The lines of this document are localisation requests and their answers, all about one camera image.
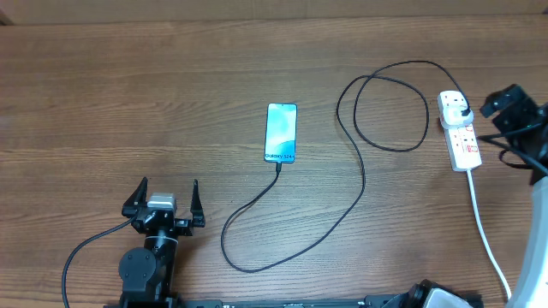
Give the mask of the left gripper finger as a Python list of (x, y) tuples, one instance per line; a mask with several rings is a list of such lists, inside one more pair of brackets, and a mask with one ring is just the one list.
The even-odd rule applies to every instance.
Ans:
[(143, 177), (140, 184), (130, 197), (124, 202), (123, 210), (138, 210), (140, 207), (146, 205), (146, 195), (148, 188), (148, 179)]
[(190, 212), (192, 213), (194, 220), (205, 219), (202, 203), (200, 200), (199, 182), (196, 179), (194, 179), (194, 183), (193, 183), (193, 194), (192, 194)]

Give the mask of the white power strip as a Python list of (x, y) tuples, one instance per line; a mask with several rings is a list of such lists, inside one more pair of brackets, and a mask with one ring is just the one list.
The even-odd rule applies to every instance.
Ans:
[[(443, 91), (438, 94), (439, 119), (442, 106), (459, 107), (462, 112), (468, 103), (459, 91)], [(444, 129), (444, 136), (450, 157), (451, 168), (456, 172), (466, 172), (482, 164), (480, 149), (473, 123), (457, 129)]]

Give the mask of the Samsung Galaxy smartphone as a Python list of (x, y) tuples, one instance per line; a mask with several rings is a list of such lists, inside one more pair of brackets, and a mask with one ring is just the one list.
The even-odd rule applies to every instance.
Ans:
[(264, 159), (293, 163), (296, 153), (297, 105), (271, 103), (267, 107)]

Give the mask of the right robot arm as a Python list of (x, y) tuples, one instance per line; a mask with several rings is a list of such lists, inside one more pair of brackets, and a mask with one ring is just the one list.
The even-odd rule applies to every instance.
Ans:
[(480, 113), (490, 117), (496, 134), (476, 135), (474, 115), (464, 94), (444, 91), (438, 95), (440, 123), (444, 129), (452, 169), (468, 178), (474, 197), (473, 169), (482, 164), (478, 143), (496, 145), (512, 152), (520, 168), (532, 172), (533, 219), (521, 274), (515, 288), (502, 279), (508, 307), (547, 305), (547, 108), (538, 106), (518, 85), (490, 94)]

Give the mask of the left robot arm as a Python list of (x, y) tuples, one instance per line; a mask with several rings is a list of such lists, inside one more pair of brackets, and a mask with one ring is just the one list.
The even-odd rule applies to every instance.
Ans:
[(192, 217), (176, 216), (173, 193), (147, 194), (148, 179), (143, 178), (122, 206), (122, 215), (134, 230), (145, 236), (142, 247), (126, 252), (118, 266), (122, 279), (121, 307), (175, 307), (185, 304), (171, 291), (178, 239), (203, 228), (206, 218), (200, 201), (199, 183), (194, 181), (190, 205)]

